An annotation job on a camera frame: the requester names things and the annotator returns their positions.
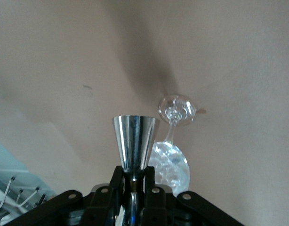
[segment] metal hook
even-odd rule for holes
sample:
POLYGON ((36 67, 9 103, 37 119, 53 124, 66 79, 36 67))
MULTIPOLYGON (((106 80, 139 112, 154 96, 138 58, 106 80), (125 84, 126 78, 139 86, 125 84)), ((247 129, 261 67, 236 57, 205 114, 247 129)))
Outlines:
POLYGON ((12 178, 9 180, 9 182, 8 182, 8 186, 7 186, 7 188, 6 188, 5 192, 4 192, 3 199, 2 199, 2 201, 1 201, 1 203, 0 203, 0 208, 1 208, 1 207, 3 206, 3 204, 4 204, 5 198, 6 198, 7 194, 8 194, 8 191, 9 191, 9 187, 10 187, 10 185, 11 185, 11 183, 12 183, 13 180, 15 180, 15 177, 12 177, 12 178))
POLYGON ((24 204, 27 203, 27 201, 29 201, 37 192, 39 191, 39 188, 36 187, 36 190, 27 198, 25 199, 21 204, 15 204, 15 207, 22 207, 24 204))
POLYGON ((17 199, 16 199, 16 203, 18 203, 20 195, 21 195, 22 192, 23 192, 23 189, 20 189, 19 190, 19 194, 18 194, 17 199))

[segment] clear glass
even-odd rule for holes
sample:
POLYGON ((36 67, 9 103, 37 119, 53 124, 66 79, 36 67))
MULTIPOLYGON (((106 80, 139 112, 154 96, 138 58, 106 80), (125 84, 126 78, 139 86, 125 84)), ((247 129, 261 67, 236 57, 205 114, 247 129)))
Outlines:
POLYGON ((189 98, 174 94, 164 97, 158 110, 161 118, 169 123, 169 132, 164 141, 154 143, 148 165, 155 167, 155 182, 170 186, 177 197, 188 190, 190 169, 185 156, 173 143, 174 131, 176 126, 191 123, 196 109, 189 98))

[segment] chrome cone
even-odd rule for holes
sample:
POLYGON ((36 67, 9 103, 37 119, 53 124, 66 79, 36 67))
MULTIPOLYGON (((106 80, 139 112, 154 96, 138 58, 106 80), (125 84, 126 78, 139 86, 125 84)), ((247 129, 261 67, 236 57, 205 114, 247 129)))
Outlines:
POLYGON ((143 179, 159 123, 158 119, 146 116, 113 118, 121 166, 130 180, 143 179))

